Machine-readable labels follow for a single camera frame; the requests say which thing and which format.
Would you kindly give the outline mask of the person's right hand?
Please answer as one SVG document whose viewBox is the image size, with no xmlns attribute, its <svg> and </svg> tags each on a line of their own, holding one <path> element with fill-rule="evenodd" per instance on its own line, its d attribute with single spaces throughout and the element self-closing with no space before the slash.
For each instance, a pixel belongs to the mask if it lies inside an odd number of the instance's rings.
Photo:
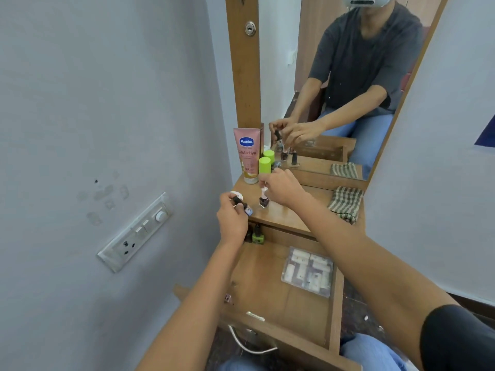
<svg viewBox="0 0 495 371">
<path fill-rule="evenodd" d="M 293 211 L 298 209 L 307 194 L 290 170 L 275 168 L 269 174 L 259 174 L 258 181 L 261 187 L 277 187 L 280 190 L 280 200 L 271 201 Z"/>
</svg>

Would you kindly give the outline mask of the person's left hand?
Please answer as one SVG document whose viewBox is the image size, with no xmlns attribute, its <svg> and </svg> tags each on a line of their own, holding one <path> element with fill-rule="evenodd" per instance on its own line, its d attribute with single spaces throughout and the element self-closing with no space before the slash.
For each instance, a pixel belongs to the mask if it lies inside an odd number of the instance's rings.
<svg viewBox="0 0 495 371">
<path fill-rule="evenodd" d="M 238 224 L 237 213 L 235 210 L 232 198 L 235 195 L 230 192 L 225 192 L 220 195 L 220 207 L 217 212 L 219 222 L 221 243 L 239 249 L 244 243 L 247 224 Z"/>
</svg>

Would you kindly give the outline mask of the small dark-capped bottle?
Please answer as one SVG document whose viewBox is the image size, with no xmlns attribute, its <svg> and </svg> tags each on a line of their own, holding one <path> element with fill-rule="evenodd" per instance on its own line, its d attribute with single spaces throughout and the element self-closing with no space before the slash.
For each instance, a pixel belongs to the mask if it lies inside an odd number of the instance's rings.
<svg viewBox="0 0 495 371">
<path fill-rule="evenodd" d="M 244 202 L 242 197 L 239 197 L 238 195 L 236 195 L 231 200 L 234 203 L 234 206 L 242 205 L 243 210 L 247 214 L 248 217 L 252 216 L 253 210 L 251 209 L 251 207 L 246 202 Z"/>
</svg>

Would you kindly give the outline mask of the person's right forearm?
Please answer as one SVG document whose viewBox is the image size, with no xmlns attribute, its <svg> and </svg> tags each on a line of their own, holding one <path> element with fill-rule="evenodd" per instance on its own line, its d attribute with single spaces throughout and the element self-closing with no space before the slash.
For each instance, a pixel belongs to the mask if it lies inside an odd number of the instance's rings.
<svg viewBox="0 0 495 371">
<path fill-rule="evenodd" d="M 420 334 L 427 316 L 454 299 L 398 257 L 355 229 L 309 193 L 290 194 L 293 210 L 364 298 L 397 348 L 425 371 Z"/>
</svg>

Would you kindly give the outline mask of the person's left forearm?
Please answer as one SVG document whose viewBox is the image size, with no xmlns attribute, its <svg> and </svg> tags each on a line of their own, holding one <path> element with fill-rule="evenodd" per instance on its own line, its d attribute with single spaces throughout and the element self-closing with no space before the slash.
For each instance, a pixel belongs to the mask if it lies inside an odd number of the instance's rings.
<svg viewBox="0 0 495 371">
<path fill-rule="evenodd" d="M 135 371 L 203 371 L 244 236 L 222 239 Z"/>
</svg>

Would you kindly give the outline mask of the wooden dressing table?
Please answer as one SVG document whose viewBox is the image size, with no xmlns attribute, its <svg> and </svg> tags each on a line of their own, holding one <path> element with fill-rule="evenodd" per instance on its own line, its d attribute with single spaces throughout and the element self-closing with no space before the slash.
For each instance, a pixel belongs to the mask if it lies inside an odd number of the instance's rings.
<svg viewBox="0 0 495 371">
<path fill-rule="evenodd" d="M 316 200 L 327 207 L 332 199 L 333 190 L 325 190 L 322 188 L 302 186 L 306 192 L 311 194 Z M 259 204 L 259 198 L 261 196 L 261 188 L 258 183 L 248 184 L 244 181 L 243 175 L 239 175 L 235 182 L 232 191 L 239 192 L 243 195 L 243 200 L 252 209 L 252 215 L 250 221 L 254 223 L 260 223 L 270 225 L 281 230 L 287 230 L 290 232 L 298 233 L 300 235 L 306 235 L 312 237 L 311 232 L 303 221 L 292 210 L 287 207 L 281 206 L 270 199 L 269 206 L 263 208 Z M 364 211 L 364 199 L 361 201 L 361 205 L 358 213 L 358 220 L 356 221 L 354 228 L 359 229 L 366 234 L 366 218 Z"/>
</svg>

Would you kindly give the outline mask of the pink lotion tube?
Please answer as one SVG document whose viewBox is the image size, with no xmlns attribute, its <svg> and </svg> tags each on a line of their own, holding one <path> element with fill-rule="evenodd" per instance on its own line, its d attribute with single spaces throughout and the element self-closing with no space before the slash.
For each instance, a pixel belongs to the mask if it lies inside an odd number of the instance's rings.
<svg viewBox="0 0 495 371">
<path fill-rule="evenodd" d="M 256 184 L 259 175 L 261 130 L 234 128 L 233 132 L 244 181 L 247 184 Z"/>
</svg>

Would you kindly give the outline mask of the checked green cloth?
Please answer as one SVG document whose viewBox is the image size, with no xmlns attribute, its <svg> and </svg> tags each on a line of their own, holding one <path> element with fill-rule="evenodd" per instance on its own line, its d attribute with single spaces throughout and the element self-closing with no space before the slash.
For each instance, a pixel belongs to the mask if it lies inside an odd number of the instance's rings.
<svg viewBox="0 0 495 371">
<path fill-rule="evenodd" d="M 359 188 L 337 187 L 327 208 L 351 225 L 355 225 L 365 191 Z"/>
</svg>

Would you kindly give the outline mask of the wooden drawer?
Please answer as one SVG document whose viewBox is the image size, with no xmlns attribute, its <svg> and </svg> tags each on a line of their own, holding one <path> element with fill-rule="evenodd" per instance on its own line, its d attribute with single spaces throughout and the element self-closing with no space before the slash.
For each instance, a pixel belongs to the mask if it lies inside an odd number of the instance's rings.
<svg viewBox="0 0 495 371">
<path fill-rule="evenodd" d="M 227 293 L 218 326 L 232 326 L 241 340 L 311 371 L 362 371 L 340 355 L 344 276 L 333 269 L 330 298 L 281 281 L 290 247 L 324 255 L 310 237 L 261 225 L 264 244 L 244 243 Z M 261 322 L 246 314 L 265 318 Z"/>
</svg>

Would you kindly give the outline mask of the clear plastic compartment box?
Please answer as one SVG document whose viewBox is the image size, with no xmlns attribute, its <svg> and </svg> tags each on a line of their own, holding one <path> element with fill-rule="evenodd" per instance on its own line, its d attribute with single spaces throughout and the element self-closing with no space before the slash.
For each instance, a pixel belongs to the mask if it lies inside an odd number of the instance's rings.
<svg viewBox="0 0 495 371">
<path fill-rule="evenodd" d="M 324 298 L 330 298 L 333 267 L 334 263 L 328 257 L 290 247 L 281 273 L 281 281 Z"/>
</svg>

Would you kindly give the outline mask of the person's blue jeans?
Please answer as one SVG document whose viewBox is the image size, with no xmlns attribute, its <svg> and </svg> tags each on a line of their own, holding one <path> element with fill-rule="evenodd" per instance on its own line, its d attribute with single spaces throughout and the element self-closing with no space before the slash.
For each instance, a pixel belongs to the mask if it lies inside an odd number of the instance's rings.
<svg viewBox="0 0 495 371">
<path fill-rule="evenodd" d="M 361 333 L 341 339 L 340 355 L 362 366 L 362 371 L 408 371 L 405 362 L 393 349 L 380 340 Z M 269 371 L 248 358 L 231 358 L 216 371 Z"/>
</svg>

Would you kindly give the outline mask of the dark blue sheet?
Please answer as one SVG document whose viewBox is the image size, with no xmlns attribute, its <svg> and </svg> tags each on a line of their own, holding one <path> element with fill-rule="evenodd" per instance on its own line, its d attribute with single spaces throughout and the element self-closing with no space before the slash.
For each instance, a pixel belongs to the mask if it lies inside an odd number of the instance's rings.
<svg viewBox="0 0 495 371">
<path fill-rule="evenodd" d="M 479 147 L 495 148 L 495 115 L 486 125 L 476 140 L 475 145 Z"/>
</svg>

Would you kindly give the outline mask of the person's black sleeve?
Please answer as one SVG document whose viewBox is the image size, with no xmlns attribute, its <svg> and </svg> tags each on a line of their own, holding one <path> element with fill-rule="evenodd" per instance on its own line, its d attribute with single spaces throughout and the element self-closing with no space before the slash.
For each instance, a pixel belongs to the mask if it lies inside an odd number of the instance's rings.
<svg viewBox="0 0 495 371">
<path fill-rule="evenodd" d="M 495 330 L 461 306 L 430 312 L 419 349 L 424 371 L 495 371 Z"/>
</svg>

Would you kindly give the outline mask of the white wall switchboard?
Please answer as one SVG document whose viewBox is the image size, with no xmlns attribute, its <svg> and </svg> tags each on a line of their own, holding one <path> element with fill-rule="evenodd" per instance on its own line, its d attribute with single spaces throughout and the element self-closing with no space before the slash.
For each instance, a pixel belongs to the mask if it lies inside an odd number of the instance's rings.
<svg viewBox="0 0 495 371">
<path fill-rule="evenodd" d="M 127 228 L 107 243 L 97 253 L 97 257 L 113 273 L 118 273 L 169 220 L 173 212 L 169 195 L 166 192 L 162 193 Z"/>
</svg>

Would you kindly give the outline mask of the wall mirror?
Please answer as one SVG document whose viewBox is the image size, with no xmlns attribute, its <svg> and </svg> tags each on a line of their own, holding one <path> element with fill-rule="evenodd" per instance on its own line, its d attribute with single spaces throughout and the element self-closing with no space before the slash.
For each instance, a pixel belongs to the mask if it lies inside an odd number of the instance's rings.
<svg viewBox="0 0 495 371">
<path fill-rule="evenodd" d="M 323 174 L 368 181 L 444 0 L 258 0 L 261 120 Z"/>
</svg>

